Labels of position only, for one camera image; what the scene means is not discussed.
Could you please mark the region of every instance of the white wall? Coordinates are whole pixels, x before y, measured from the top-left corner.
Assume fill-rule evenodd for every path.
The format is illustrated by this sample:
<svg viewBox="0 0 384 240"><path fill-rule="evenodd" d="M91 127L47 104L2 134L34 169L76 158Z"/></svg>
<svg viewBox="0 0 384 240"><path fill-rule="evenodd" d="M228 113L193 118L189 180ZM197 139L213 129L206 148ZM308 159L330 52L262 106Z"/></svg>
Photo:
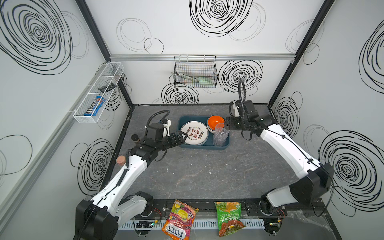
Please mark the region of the white wall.
<svg viewBox="0 0 384 240"><path fill-rule="evenodd" d="M73 238L76 206L98 193L129 110L125 100L113 109L104 125L74 123L1 239Z"/></svg>
<svg viewBox="0 0 384 240"><path fill-rule="evenodd" d="M170 74L174 70L174 62L123 63L128 84L132 88L130 96L134 104L229 103L238 99L236 80L242 76L247 99L254 103L267 103L289 64L290 61L287 60L216 61L218 81L215 88L195 88L191 85L175 88Z"/></svg>
<svg viewBox="0 0 384 240"><path fill-rule="evenodd" d="M45 2L2 1L0 209L104 62L76 2Z"/></svg>
<svg viewBox="0 0 384 240"><path fill-rule="evenodd" d="M273 107L301 147L334 167L328 211L348 240L382 239L383 7L337 0L318 47L308 49Z"/></svg>
<svg viewBox="0 0 384 240"><path fill-rule="evenodd" d="M112 55L296 53L322 3L323 0L87 0ZM164 88L168 89L173 62L126 62L124 67L135 104L229 103L238 98L237 94L226 91L226 84L220 83L237 85L240 76L245 76L248 99L267 103L289 61L236 61L232 64L236 73L228 81L220 74L225 62L216 64L216 88L177 88L175 97L179 101L171 102L163 101L161 95ZM254 67L256 64L263 65L260 82L249 74L249 69L261 74ZM199 71L190 72L201 75Z"/></svg>
<svg viewBox="0 0 384 240"><path fill-rule="evenodd" d="M322 0L86 2L113 55L160 54L161 43L165 54L289 53L285 43L291 31L313 19L323 3ZM203 26L204 21L210 27ZM304 26L297 37L305 35L309 26ZM147 38L148 53L144 49Z"/></svg>

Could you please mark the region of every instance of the blue plastic tray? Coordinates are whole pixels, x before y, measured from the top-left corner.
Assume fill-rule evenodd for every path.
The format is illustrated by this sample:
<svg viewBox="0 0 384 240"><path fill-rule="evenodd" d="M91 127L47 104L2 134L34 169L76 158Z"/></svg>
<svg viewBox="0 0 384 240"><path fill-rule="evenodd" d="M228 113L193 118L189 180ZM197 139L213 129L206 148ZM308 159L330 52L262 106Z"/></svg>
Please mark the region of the blue plastic tray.
<svg viewBox="0 0 384 240"><path fill-rule="evenodd" d="M191 115L191 116L182 116L179 119L179 125L178 125L178 130L181 129L181 127L186 124L187 122L190 121L198 121L203 123L204 125L207 125L209 116L201 116L201 115ZM224 146L222 147L216 147L214 146L214 134L209 133L208 134L208 139L203 145L189 145L189 144L182 144L180 147L182 148L197 148L197 149L209 149L209 150L224 150L228 147L230 141L229 141L230 133L227 137L227 140L224 143Z"/></svg>

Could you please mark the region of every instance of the clear plastic cup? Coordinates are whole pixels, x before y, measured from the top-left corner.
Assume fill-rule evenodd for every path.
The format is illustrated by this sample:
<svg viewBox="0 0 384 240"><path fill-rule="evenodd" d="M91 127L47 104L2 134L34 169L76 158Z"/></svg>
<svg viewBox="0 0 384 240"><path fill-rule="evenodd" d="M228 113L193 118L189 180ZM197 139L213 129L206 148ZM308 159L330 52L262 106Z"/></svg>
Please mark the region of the clear plastic cup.
<svg viewBox="0 0 384 240"><path fill-rule="evenodd" d="M225 129L225 125L223 123L218 123L215 127L214 145L216 147L222 147L227 140L228 135L229 130Z"/></svg>

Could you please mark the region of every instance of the plate with red text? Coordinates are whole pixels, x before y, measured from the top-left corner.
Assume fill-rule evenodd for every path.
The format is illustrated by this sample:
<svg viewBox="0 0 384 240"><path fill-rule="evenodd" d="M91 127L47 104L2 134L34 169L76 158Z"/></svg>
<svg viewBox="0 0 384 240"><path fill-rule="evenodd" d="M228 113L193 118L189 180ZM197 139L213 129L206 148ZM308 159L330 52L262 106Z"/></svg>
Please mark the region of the plate with red text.
<svg viewBox="0 0 384 240"><path fill-rule="evenodd" d="M186 144L203 145L208 139L208 128L198 121L187 122L181 127L181 131L188 135Z"/></svg>

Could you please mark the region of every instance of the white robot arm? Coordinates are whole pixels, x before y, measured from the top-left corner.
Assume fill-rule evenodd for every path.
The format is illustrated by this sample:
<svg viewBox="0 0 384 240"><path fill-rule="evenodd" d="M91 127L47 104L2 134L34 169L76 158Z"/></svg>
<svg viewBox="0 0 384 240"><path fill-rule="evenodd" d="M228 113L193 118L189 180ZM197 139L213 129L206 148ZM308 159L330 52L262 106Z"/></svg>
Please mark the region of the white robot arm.
<svg viewBox="0 0 384 240"><path fill-rule="evenodd" d="M310 205L330 189L333 168L322 165L297 145L269 115L259 116L251 101L236 103L240 117L226 118L226 128L248 130L268 142L294 170L299 181L261 196L260 210L271 215L284 204L299 202ZM151 119L161 113L167 113L159 123L150 124ZM75 238L86 240L113 239L117 229L129 219L141 214L149 215L152 210L152 197L138 192L128 201L122 201L124 194L137 177L144 172L157 157L159 151L165 151L181 145L187 135L181 131L169 134L170 121L165 119L168 110L160 111L150 117L144 139L126 154L126 164L113 179L90 201L82 200L76 208Z"/></svg>

